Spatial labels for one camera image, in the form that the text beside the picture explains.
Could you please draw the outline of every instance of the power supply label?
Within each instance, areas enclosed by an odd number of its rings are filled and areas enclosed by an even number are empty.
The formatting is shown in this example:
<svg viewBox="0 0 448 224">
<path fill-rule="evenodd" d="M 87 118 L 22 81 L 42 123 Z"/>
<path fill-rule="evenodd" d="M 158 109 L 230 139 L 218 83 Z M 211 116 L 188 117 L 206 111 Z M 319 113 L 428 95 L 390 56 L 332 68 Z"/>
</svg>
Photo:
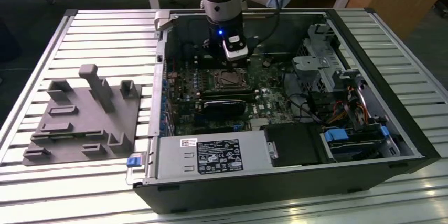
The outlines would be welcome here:
<svg viewBox="0 0 448 224">
<path fill-rule="evenodd" d="M 236 172 L 243 169 L 238 139 L 198 142 L 198 170 L 200 174 Z"/>
</svg>

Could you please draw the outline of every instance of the motherboard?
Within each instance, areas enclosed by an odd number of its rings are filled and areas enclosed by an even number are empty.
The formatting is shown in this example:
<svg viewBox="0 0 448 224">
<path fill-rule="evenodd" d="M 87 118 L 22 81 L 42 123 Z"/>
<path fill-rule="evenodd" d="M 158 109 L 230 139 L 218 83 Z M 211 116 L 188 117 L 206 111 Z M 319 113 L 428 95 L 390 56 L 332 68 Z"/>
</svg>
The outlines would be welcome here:
<svg viewBox="0 0 448 224">
<path fill-rule="evenodd" d="M 168 74 L 175 135 L 251 131 L 295 120 L 283 89 L 287 65 L 264 56 L 244 65 L 203 69 L 194 61 Z"/>
</svg>

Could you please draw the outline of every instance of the metal bracket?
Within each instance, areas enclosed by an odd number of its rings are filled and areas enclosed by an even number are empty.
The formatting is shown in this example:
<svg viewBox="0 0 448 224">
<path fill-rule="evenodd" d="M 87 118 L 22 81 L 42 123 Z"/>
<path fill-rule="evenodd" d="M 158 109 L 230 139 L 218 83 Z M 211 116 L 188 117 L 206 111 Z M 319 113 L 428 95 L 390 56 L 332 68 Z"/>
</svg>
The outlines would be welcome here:
<svg viewBox="0 0 448 224">
<path fill-rule="evenodd" d="M 278 148 L 275 146 L 275 142 L 268 142 L 268 153 L 271 156 L 271 159 L 279 158 Z"/>
<path fill-rule="evenodd" d="M 172 23 L 171 11 L 170 10 L 159 10 L 156 11 L 154 26 L 156 27 L 156 31 L 166 30 L 171 27 Z"/>
<path fill-rule="evenodd" d="M 150 141 L 150 148 L 148 148 L 148 153 L 147 153 L 147 166 L 148 169 L 146 170 L 146 179 L 144 179 L 144 184 L 147 179 L 158 179 L 158 160 L 159 160 L 159 138 L 155 136 L 151 141 Z"/>
<path fill-rule="evenodd" d="M 162 113 L 162 92 L 163 86 L 163 64 L 156 64 L 154 67 L 155 79 L 152 81 L 152 105 L 150 117 L 148 137 L 160 135 L 160 113 Z"/>
</svg>

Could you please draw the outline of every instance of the aluminum extrusion table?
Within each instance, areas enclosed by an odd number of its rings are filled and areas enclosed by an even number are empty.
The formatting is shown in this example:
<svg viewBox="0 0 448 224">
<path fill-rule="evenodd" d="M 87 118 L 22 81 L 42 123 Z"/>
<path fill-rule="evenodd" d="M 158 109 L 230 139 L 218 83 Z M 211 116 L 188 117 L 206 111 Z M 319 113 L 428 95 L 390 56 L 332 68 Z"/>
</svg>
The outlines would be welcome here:
<svg viewBox="0 0 448 224">
<path fill-rule="evenodd" d="M 111 85 L 142 84 L 135 151 L 147 149 L 155 10 L 68 11 L 0 130 L 0 223 L 406 223 L 448 218 L 448 93 L 376 14 L 338 10 L 368 56 L 438 149 L 442 160 L 359 193 L 159 215 L 127 184 L 127 160 L 26 167 L 30 143 L 50 96 L 51 80 L 78 77 L 82 64 L 99 66 Z M 356 68 L 348 52 L 347 62 Z M 143 177 L 143 168 L 134 179 Z"/>
</svg>

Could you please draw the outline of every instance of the circuit board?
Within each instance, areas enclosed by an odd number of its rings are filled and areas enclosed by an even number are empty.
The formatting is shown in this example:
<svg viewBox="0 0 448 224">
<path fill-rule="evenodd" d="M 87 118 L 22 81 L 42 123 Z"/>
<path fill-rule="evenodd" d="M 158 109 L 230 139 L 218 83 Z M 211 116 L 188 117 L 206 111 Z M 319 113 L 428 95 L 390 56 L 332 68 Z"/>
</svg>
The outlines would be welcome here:
<svg viewBox="0 0 448 224">
<path fill-rule="evenodd" d="M 199 69 L 195 64 L 186 63 L 170 75 L 175 135 L 251 131 L 255 128 L 251 119 L 259 118 L 270 124 L 292 122 L 282 85 L 282 67 L 282 63 L 267 63 L 263 56 L 252 56 L 247 68 Z M 220 92 L 230 91 L 232 95 L 220 95 Z M 215 97 L 219 100 L 251 99 L 244 102 L 242 115 L 211 120 L 200 112 L 199 101 L 206 99 L 206 95 L 210 100 Z"/>
</svg>

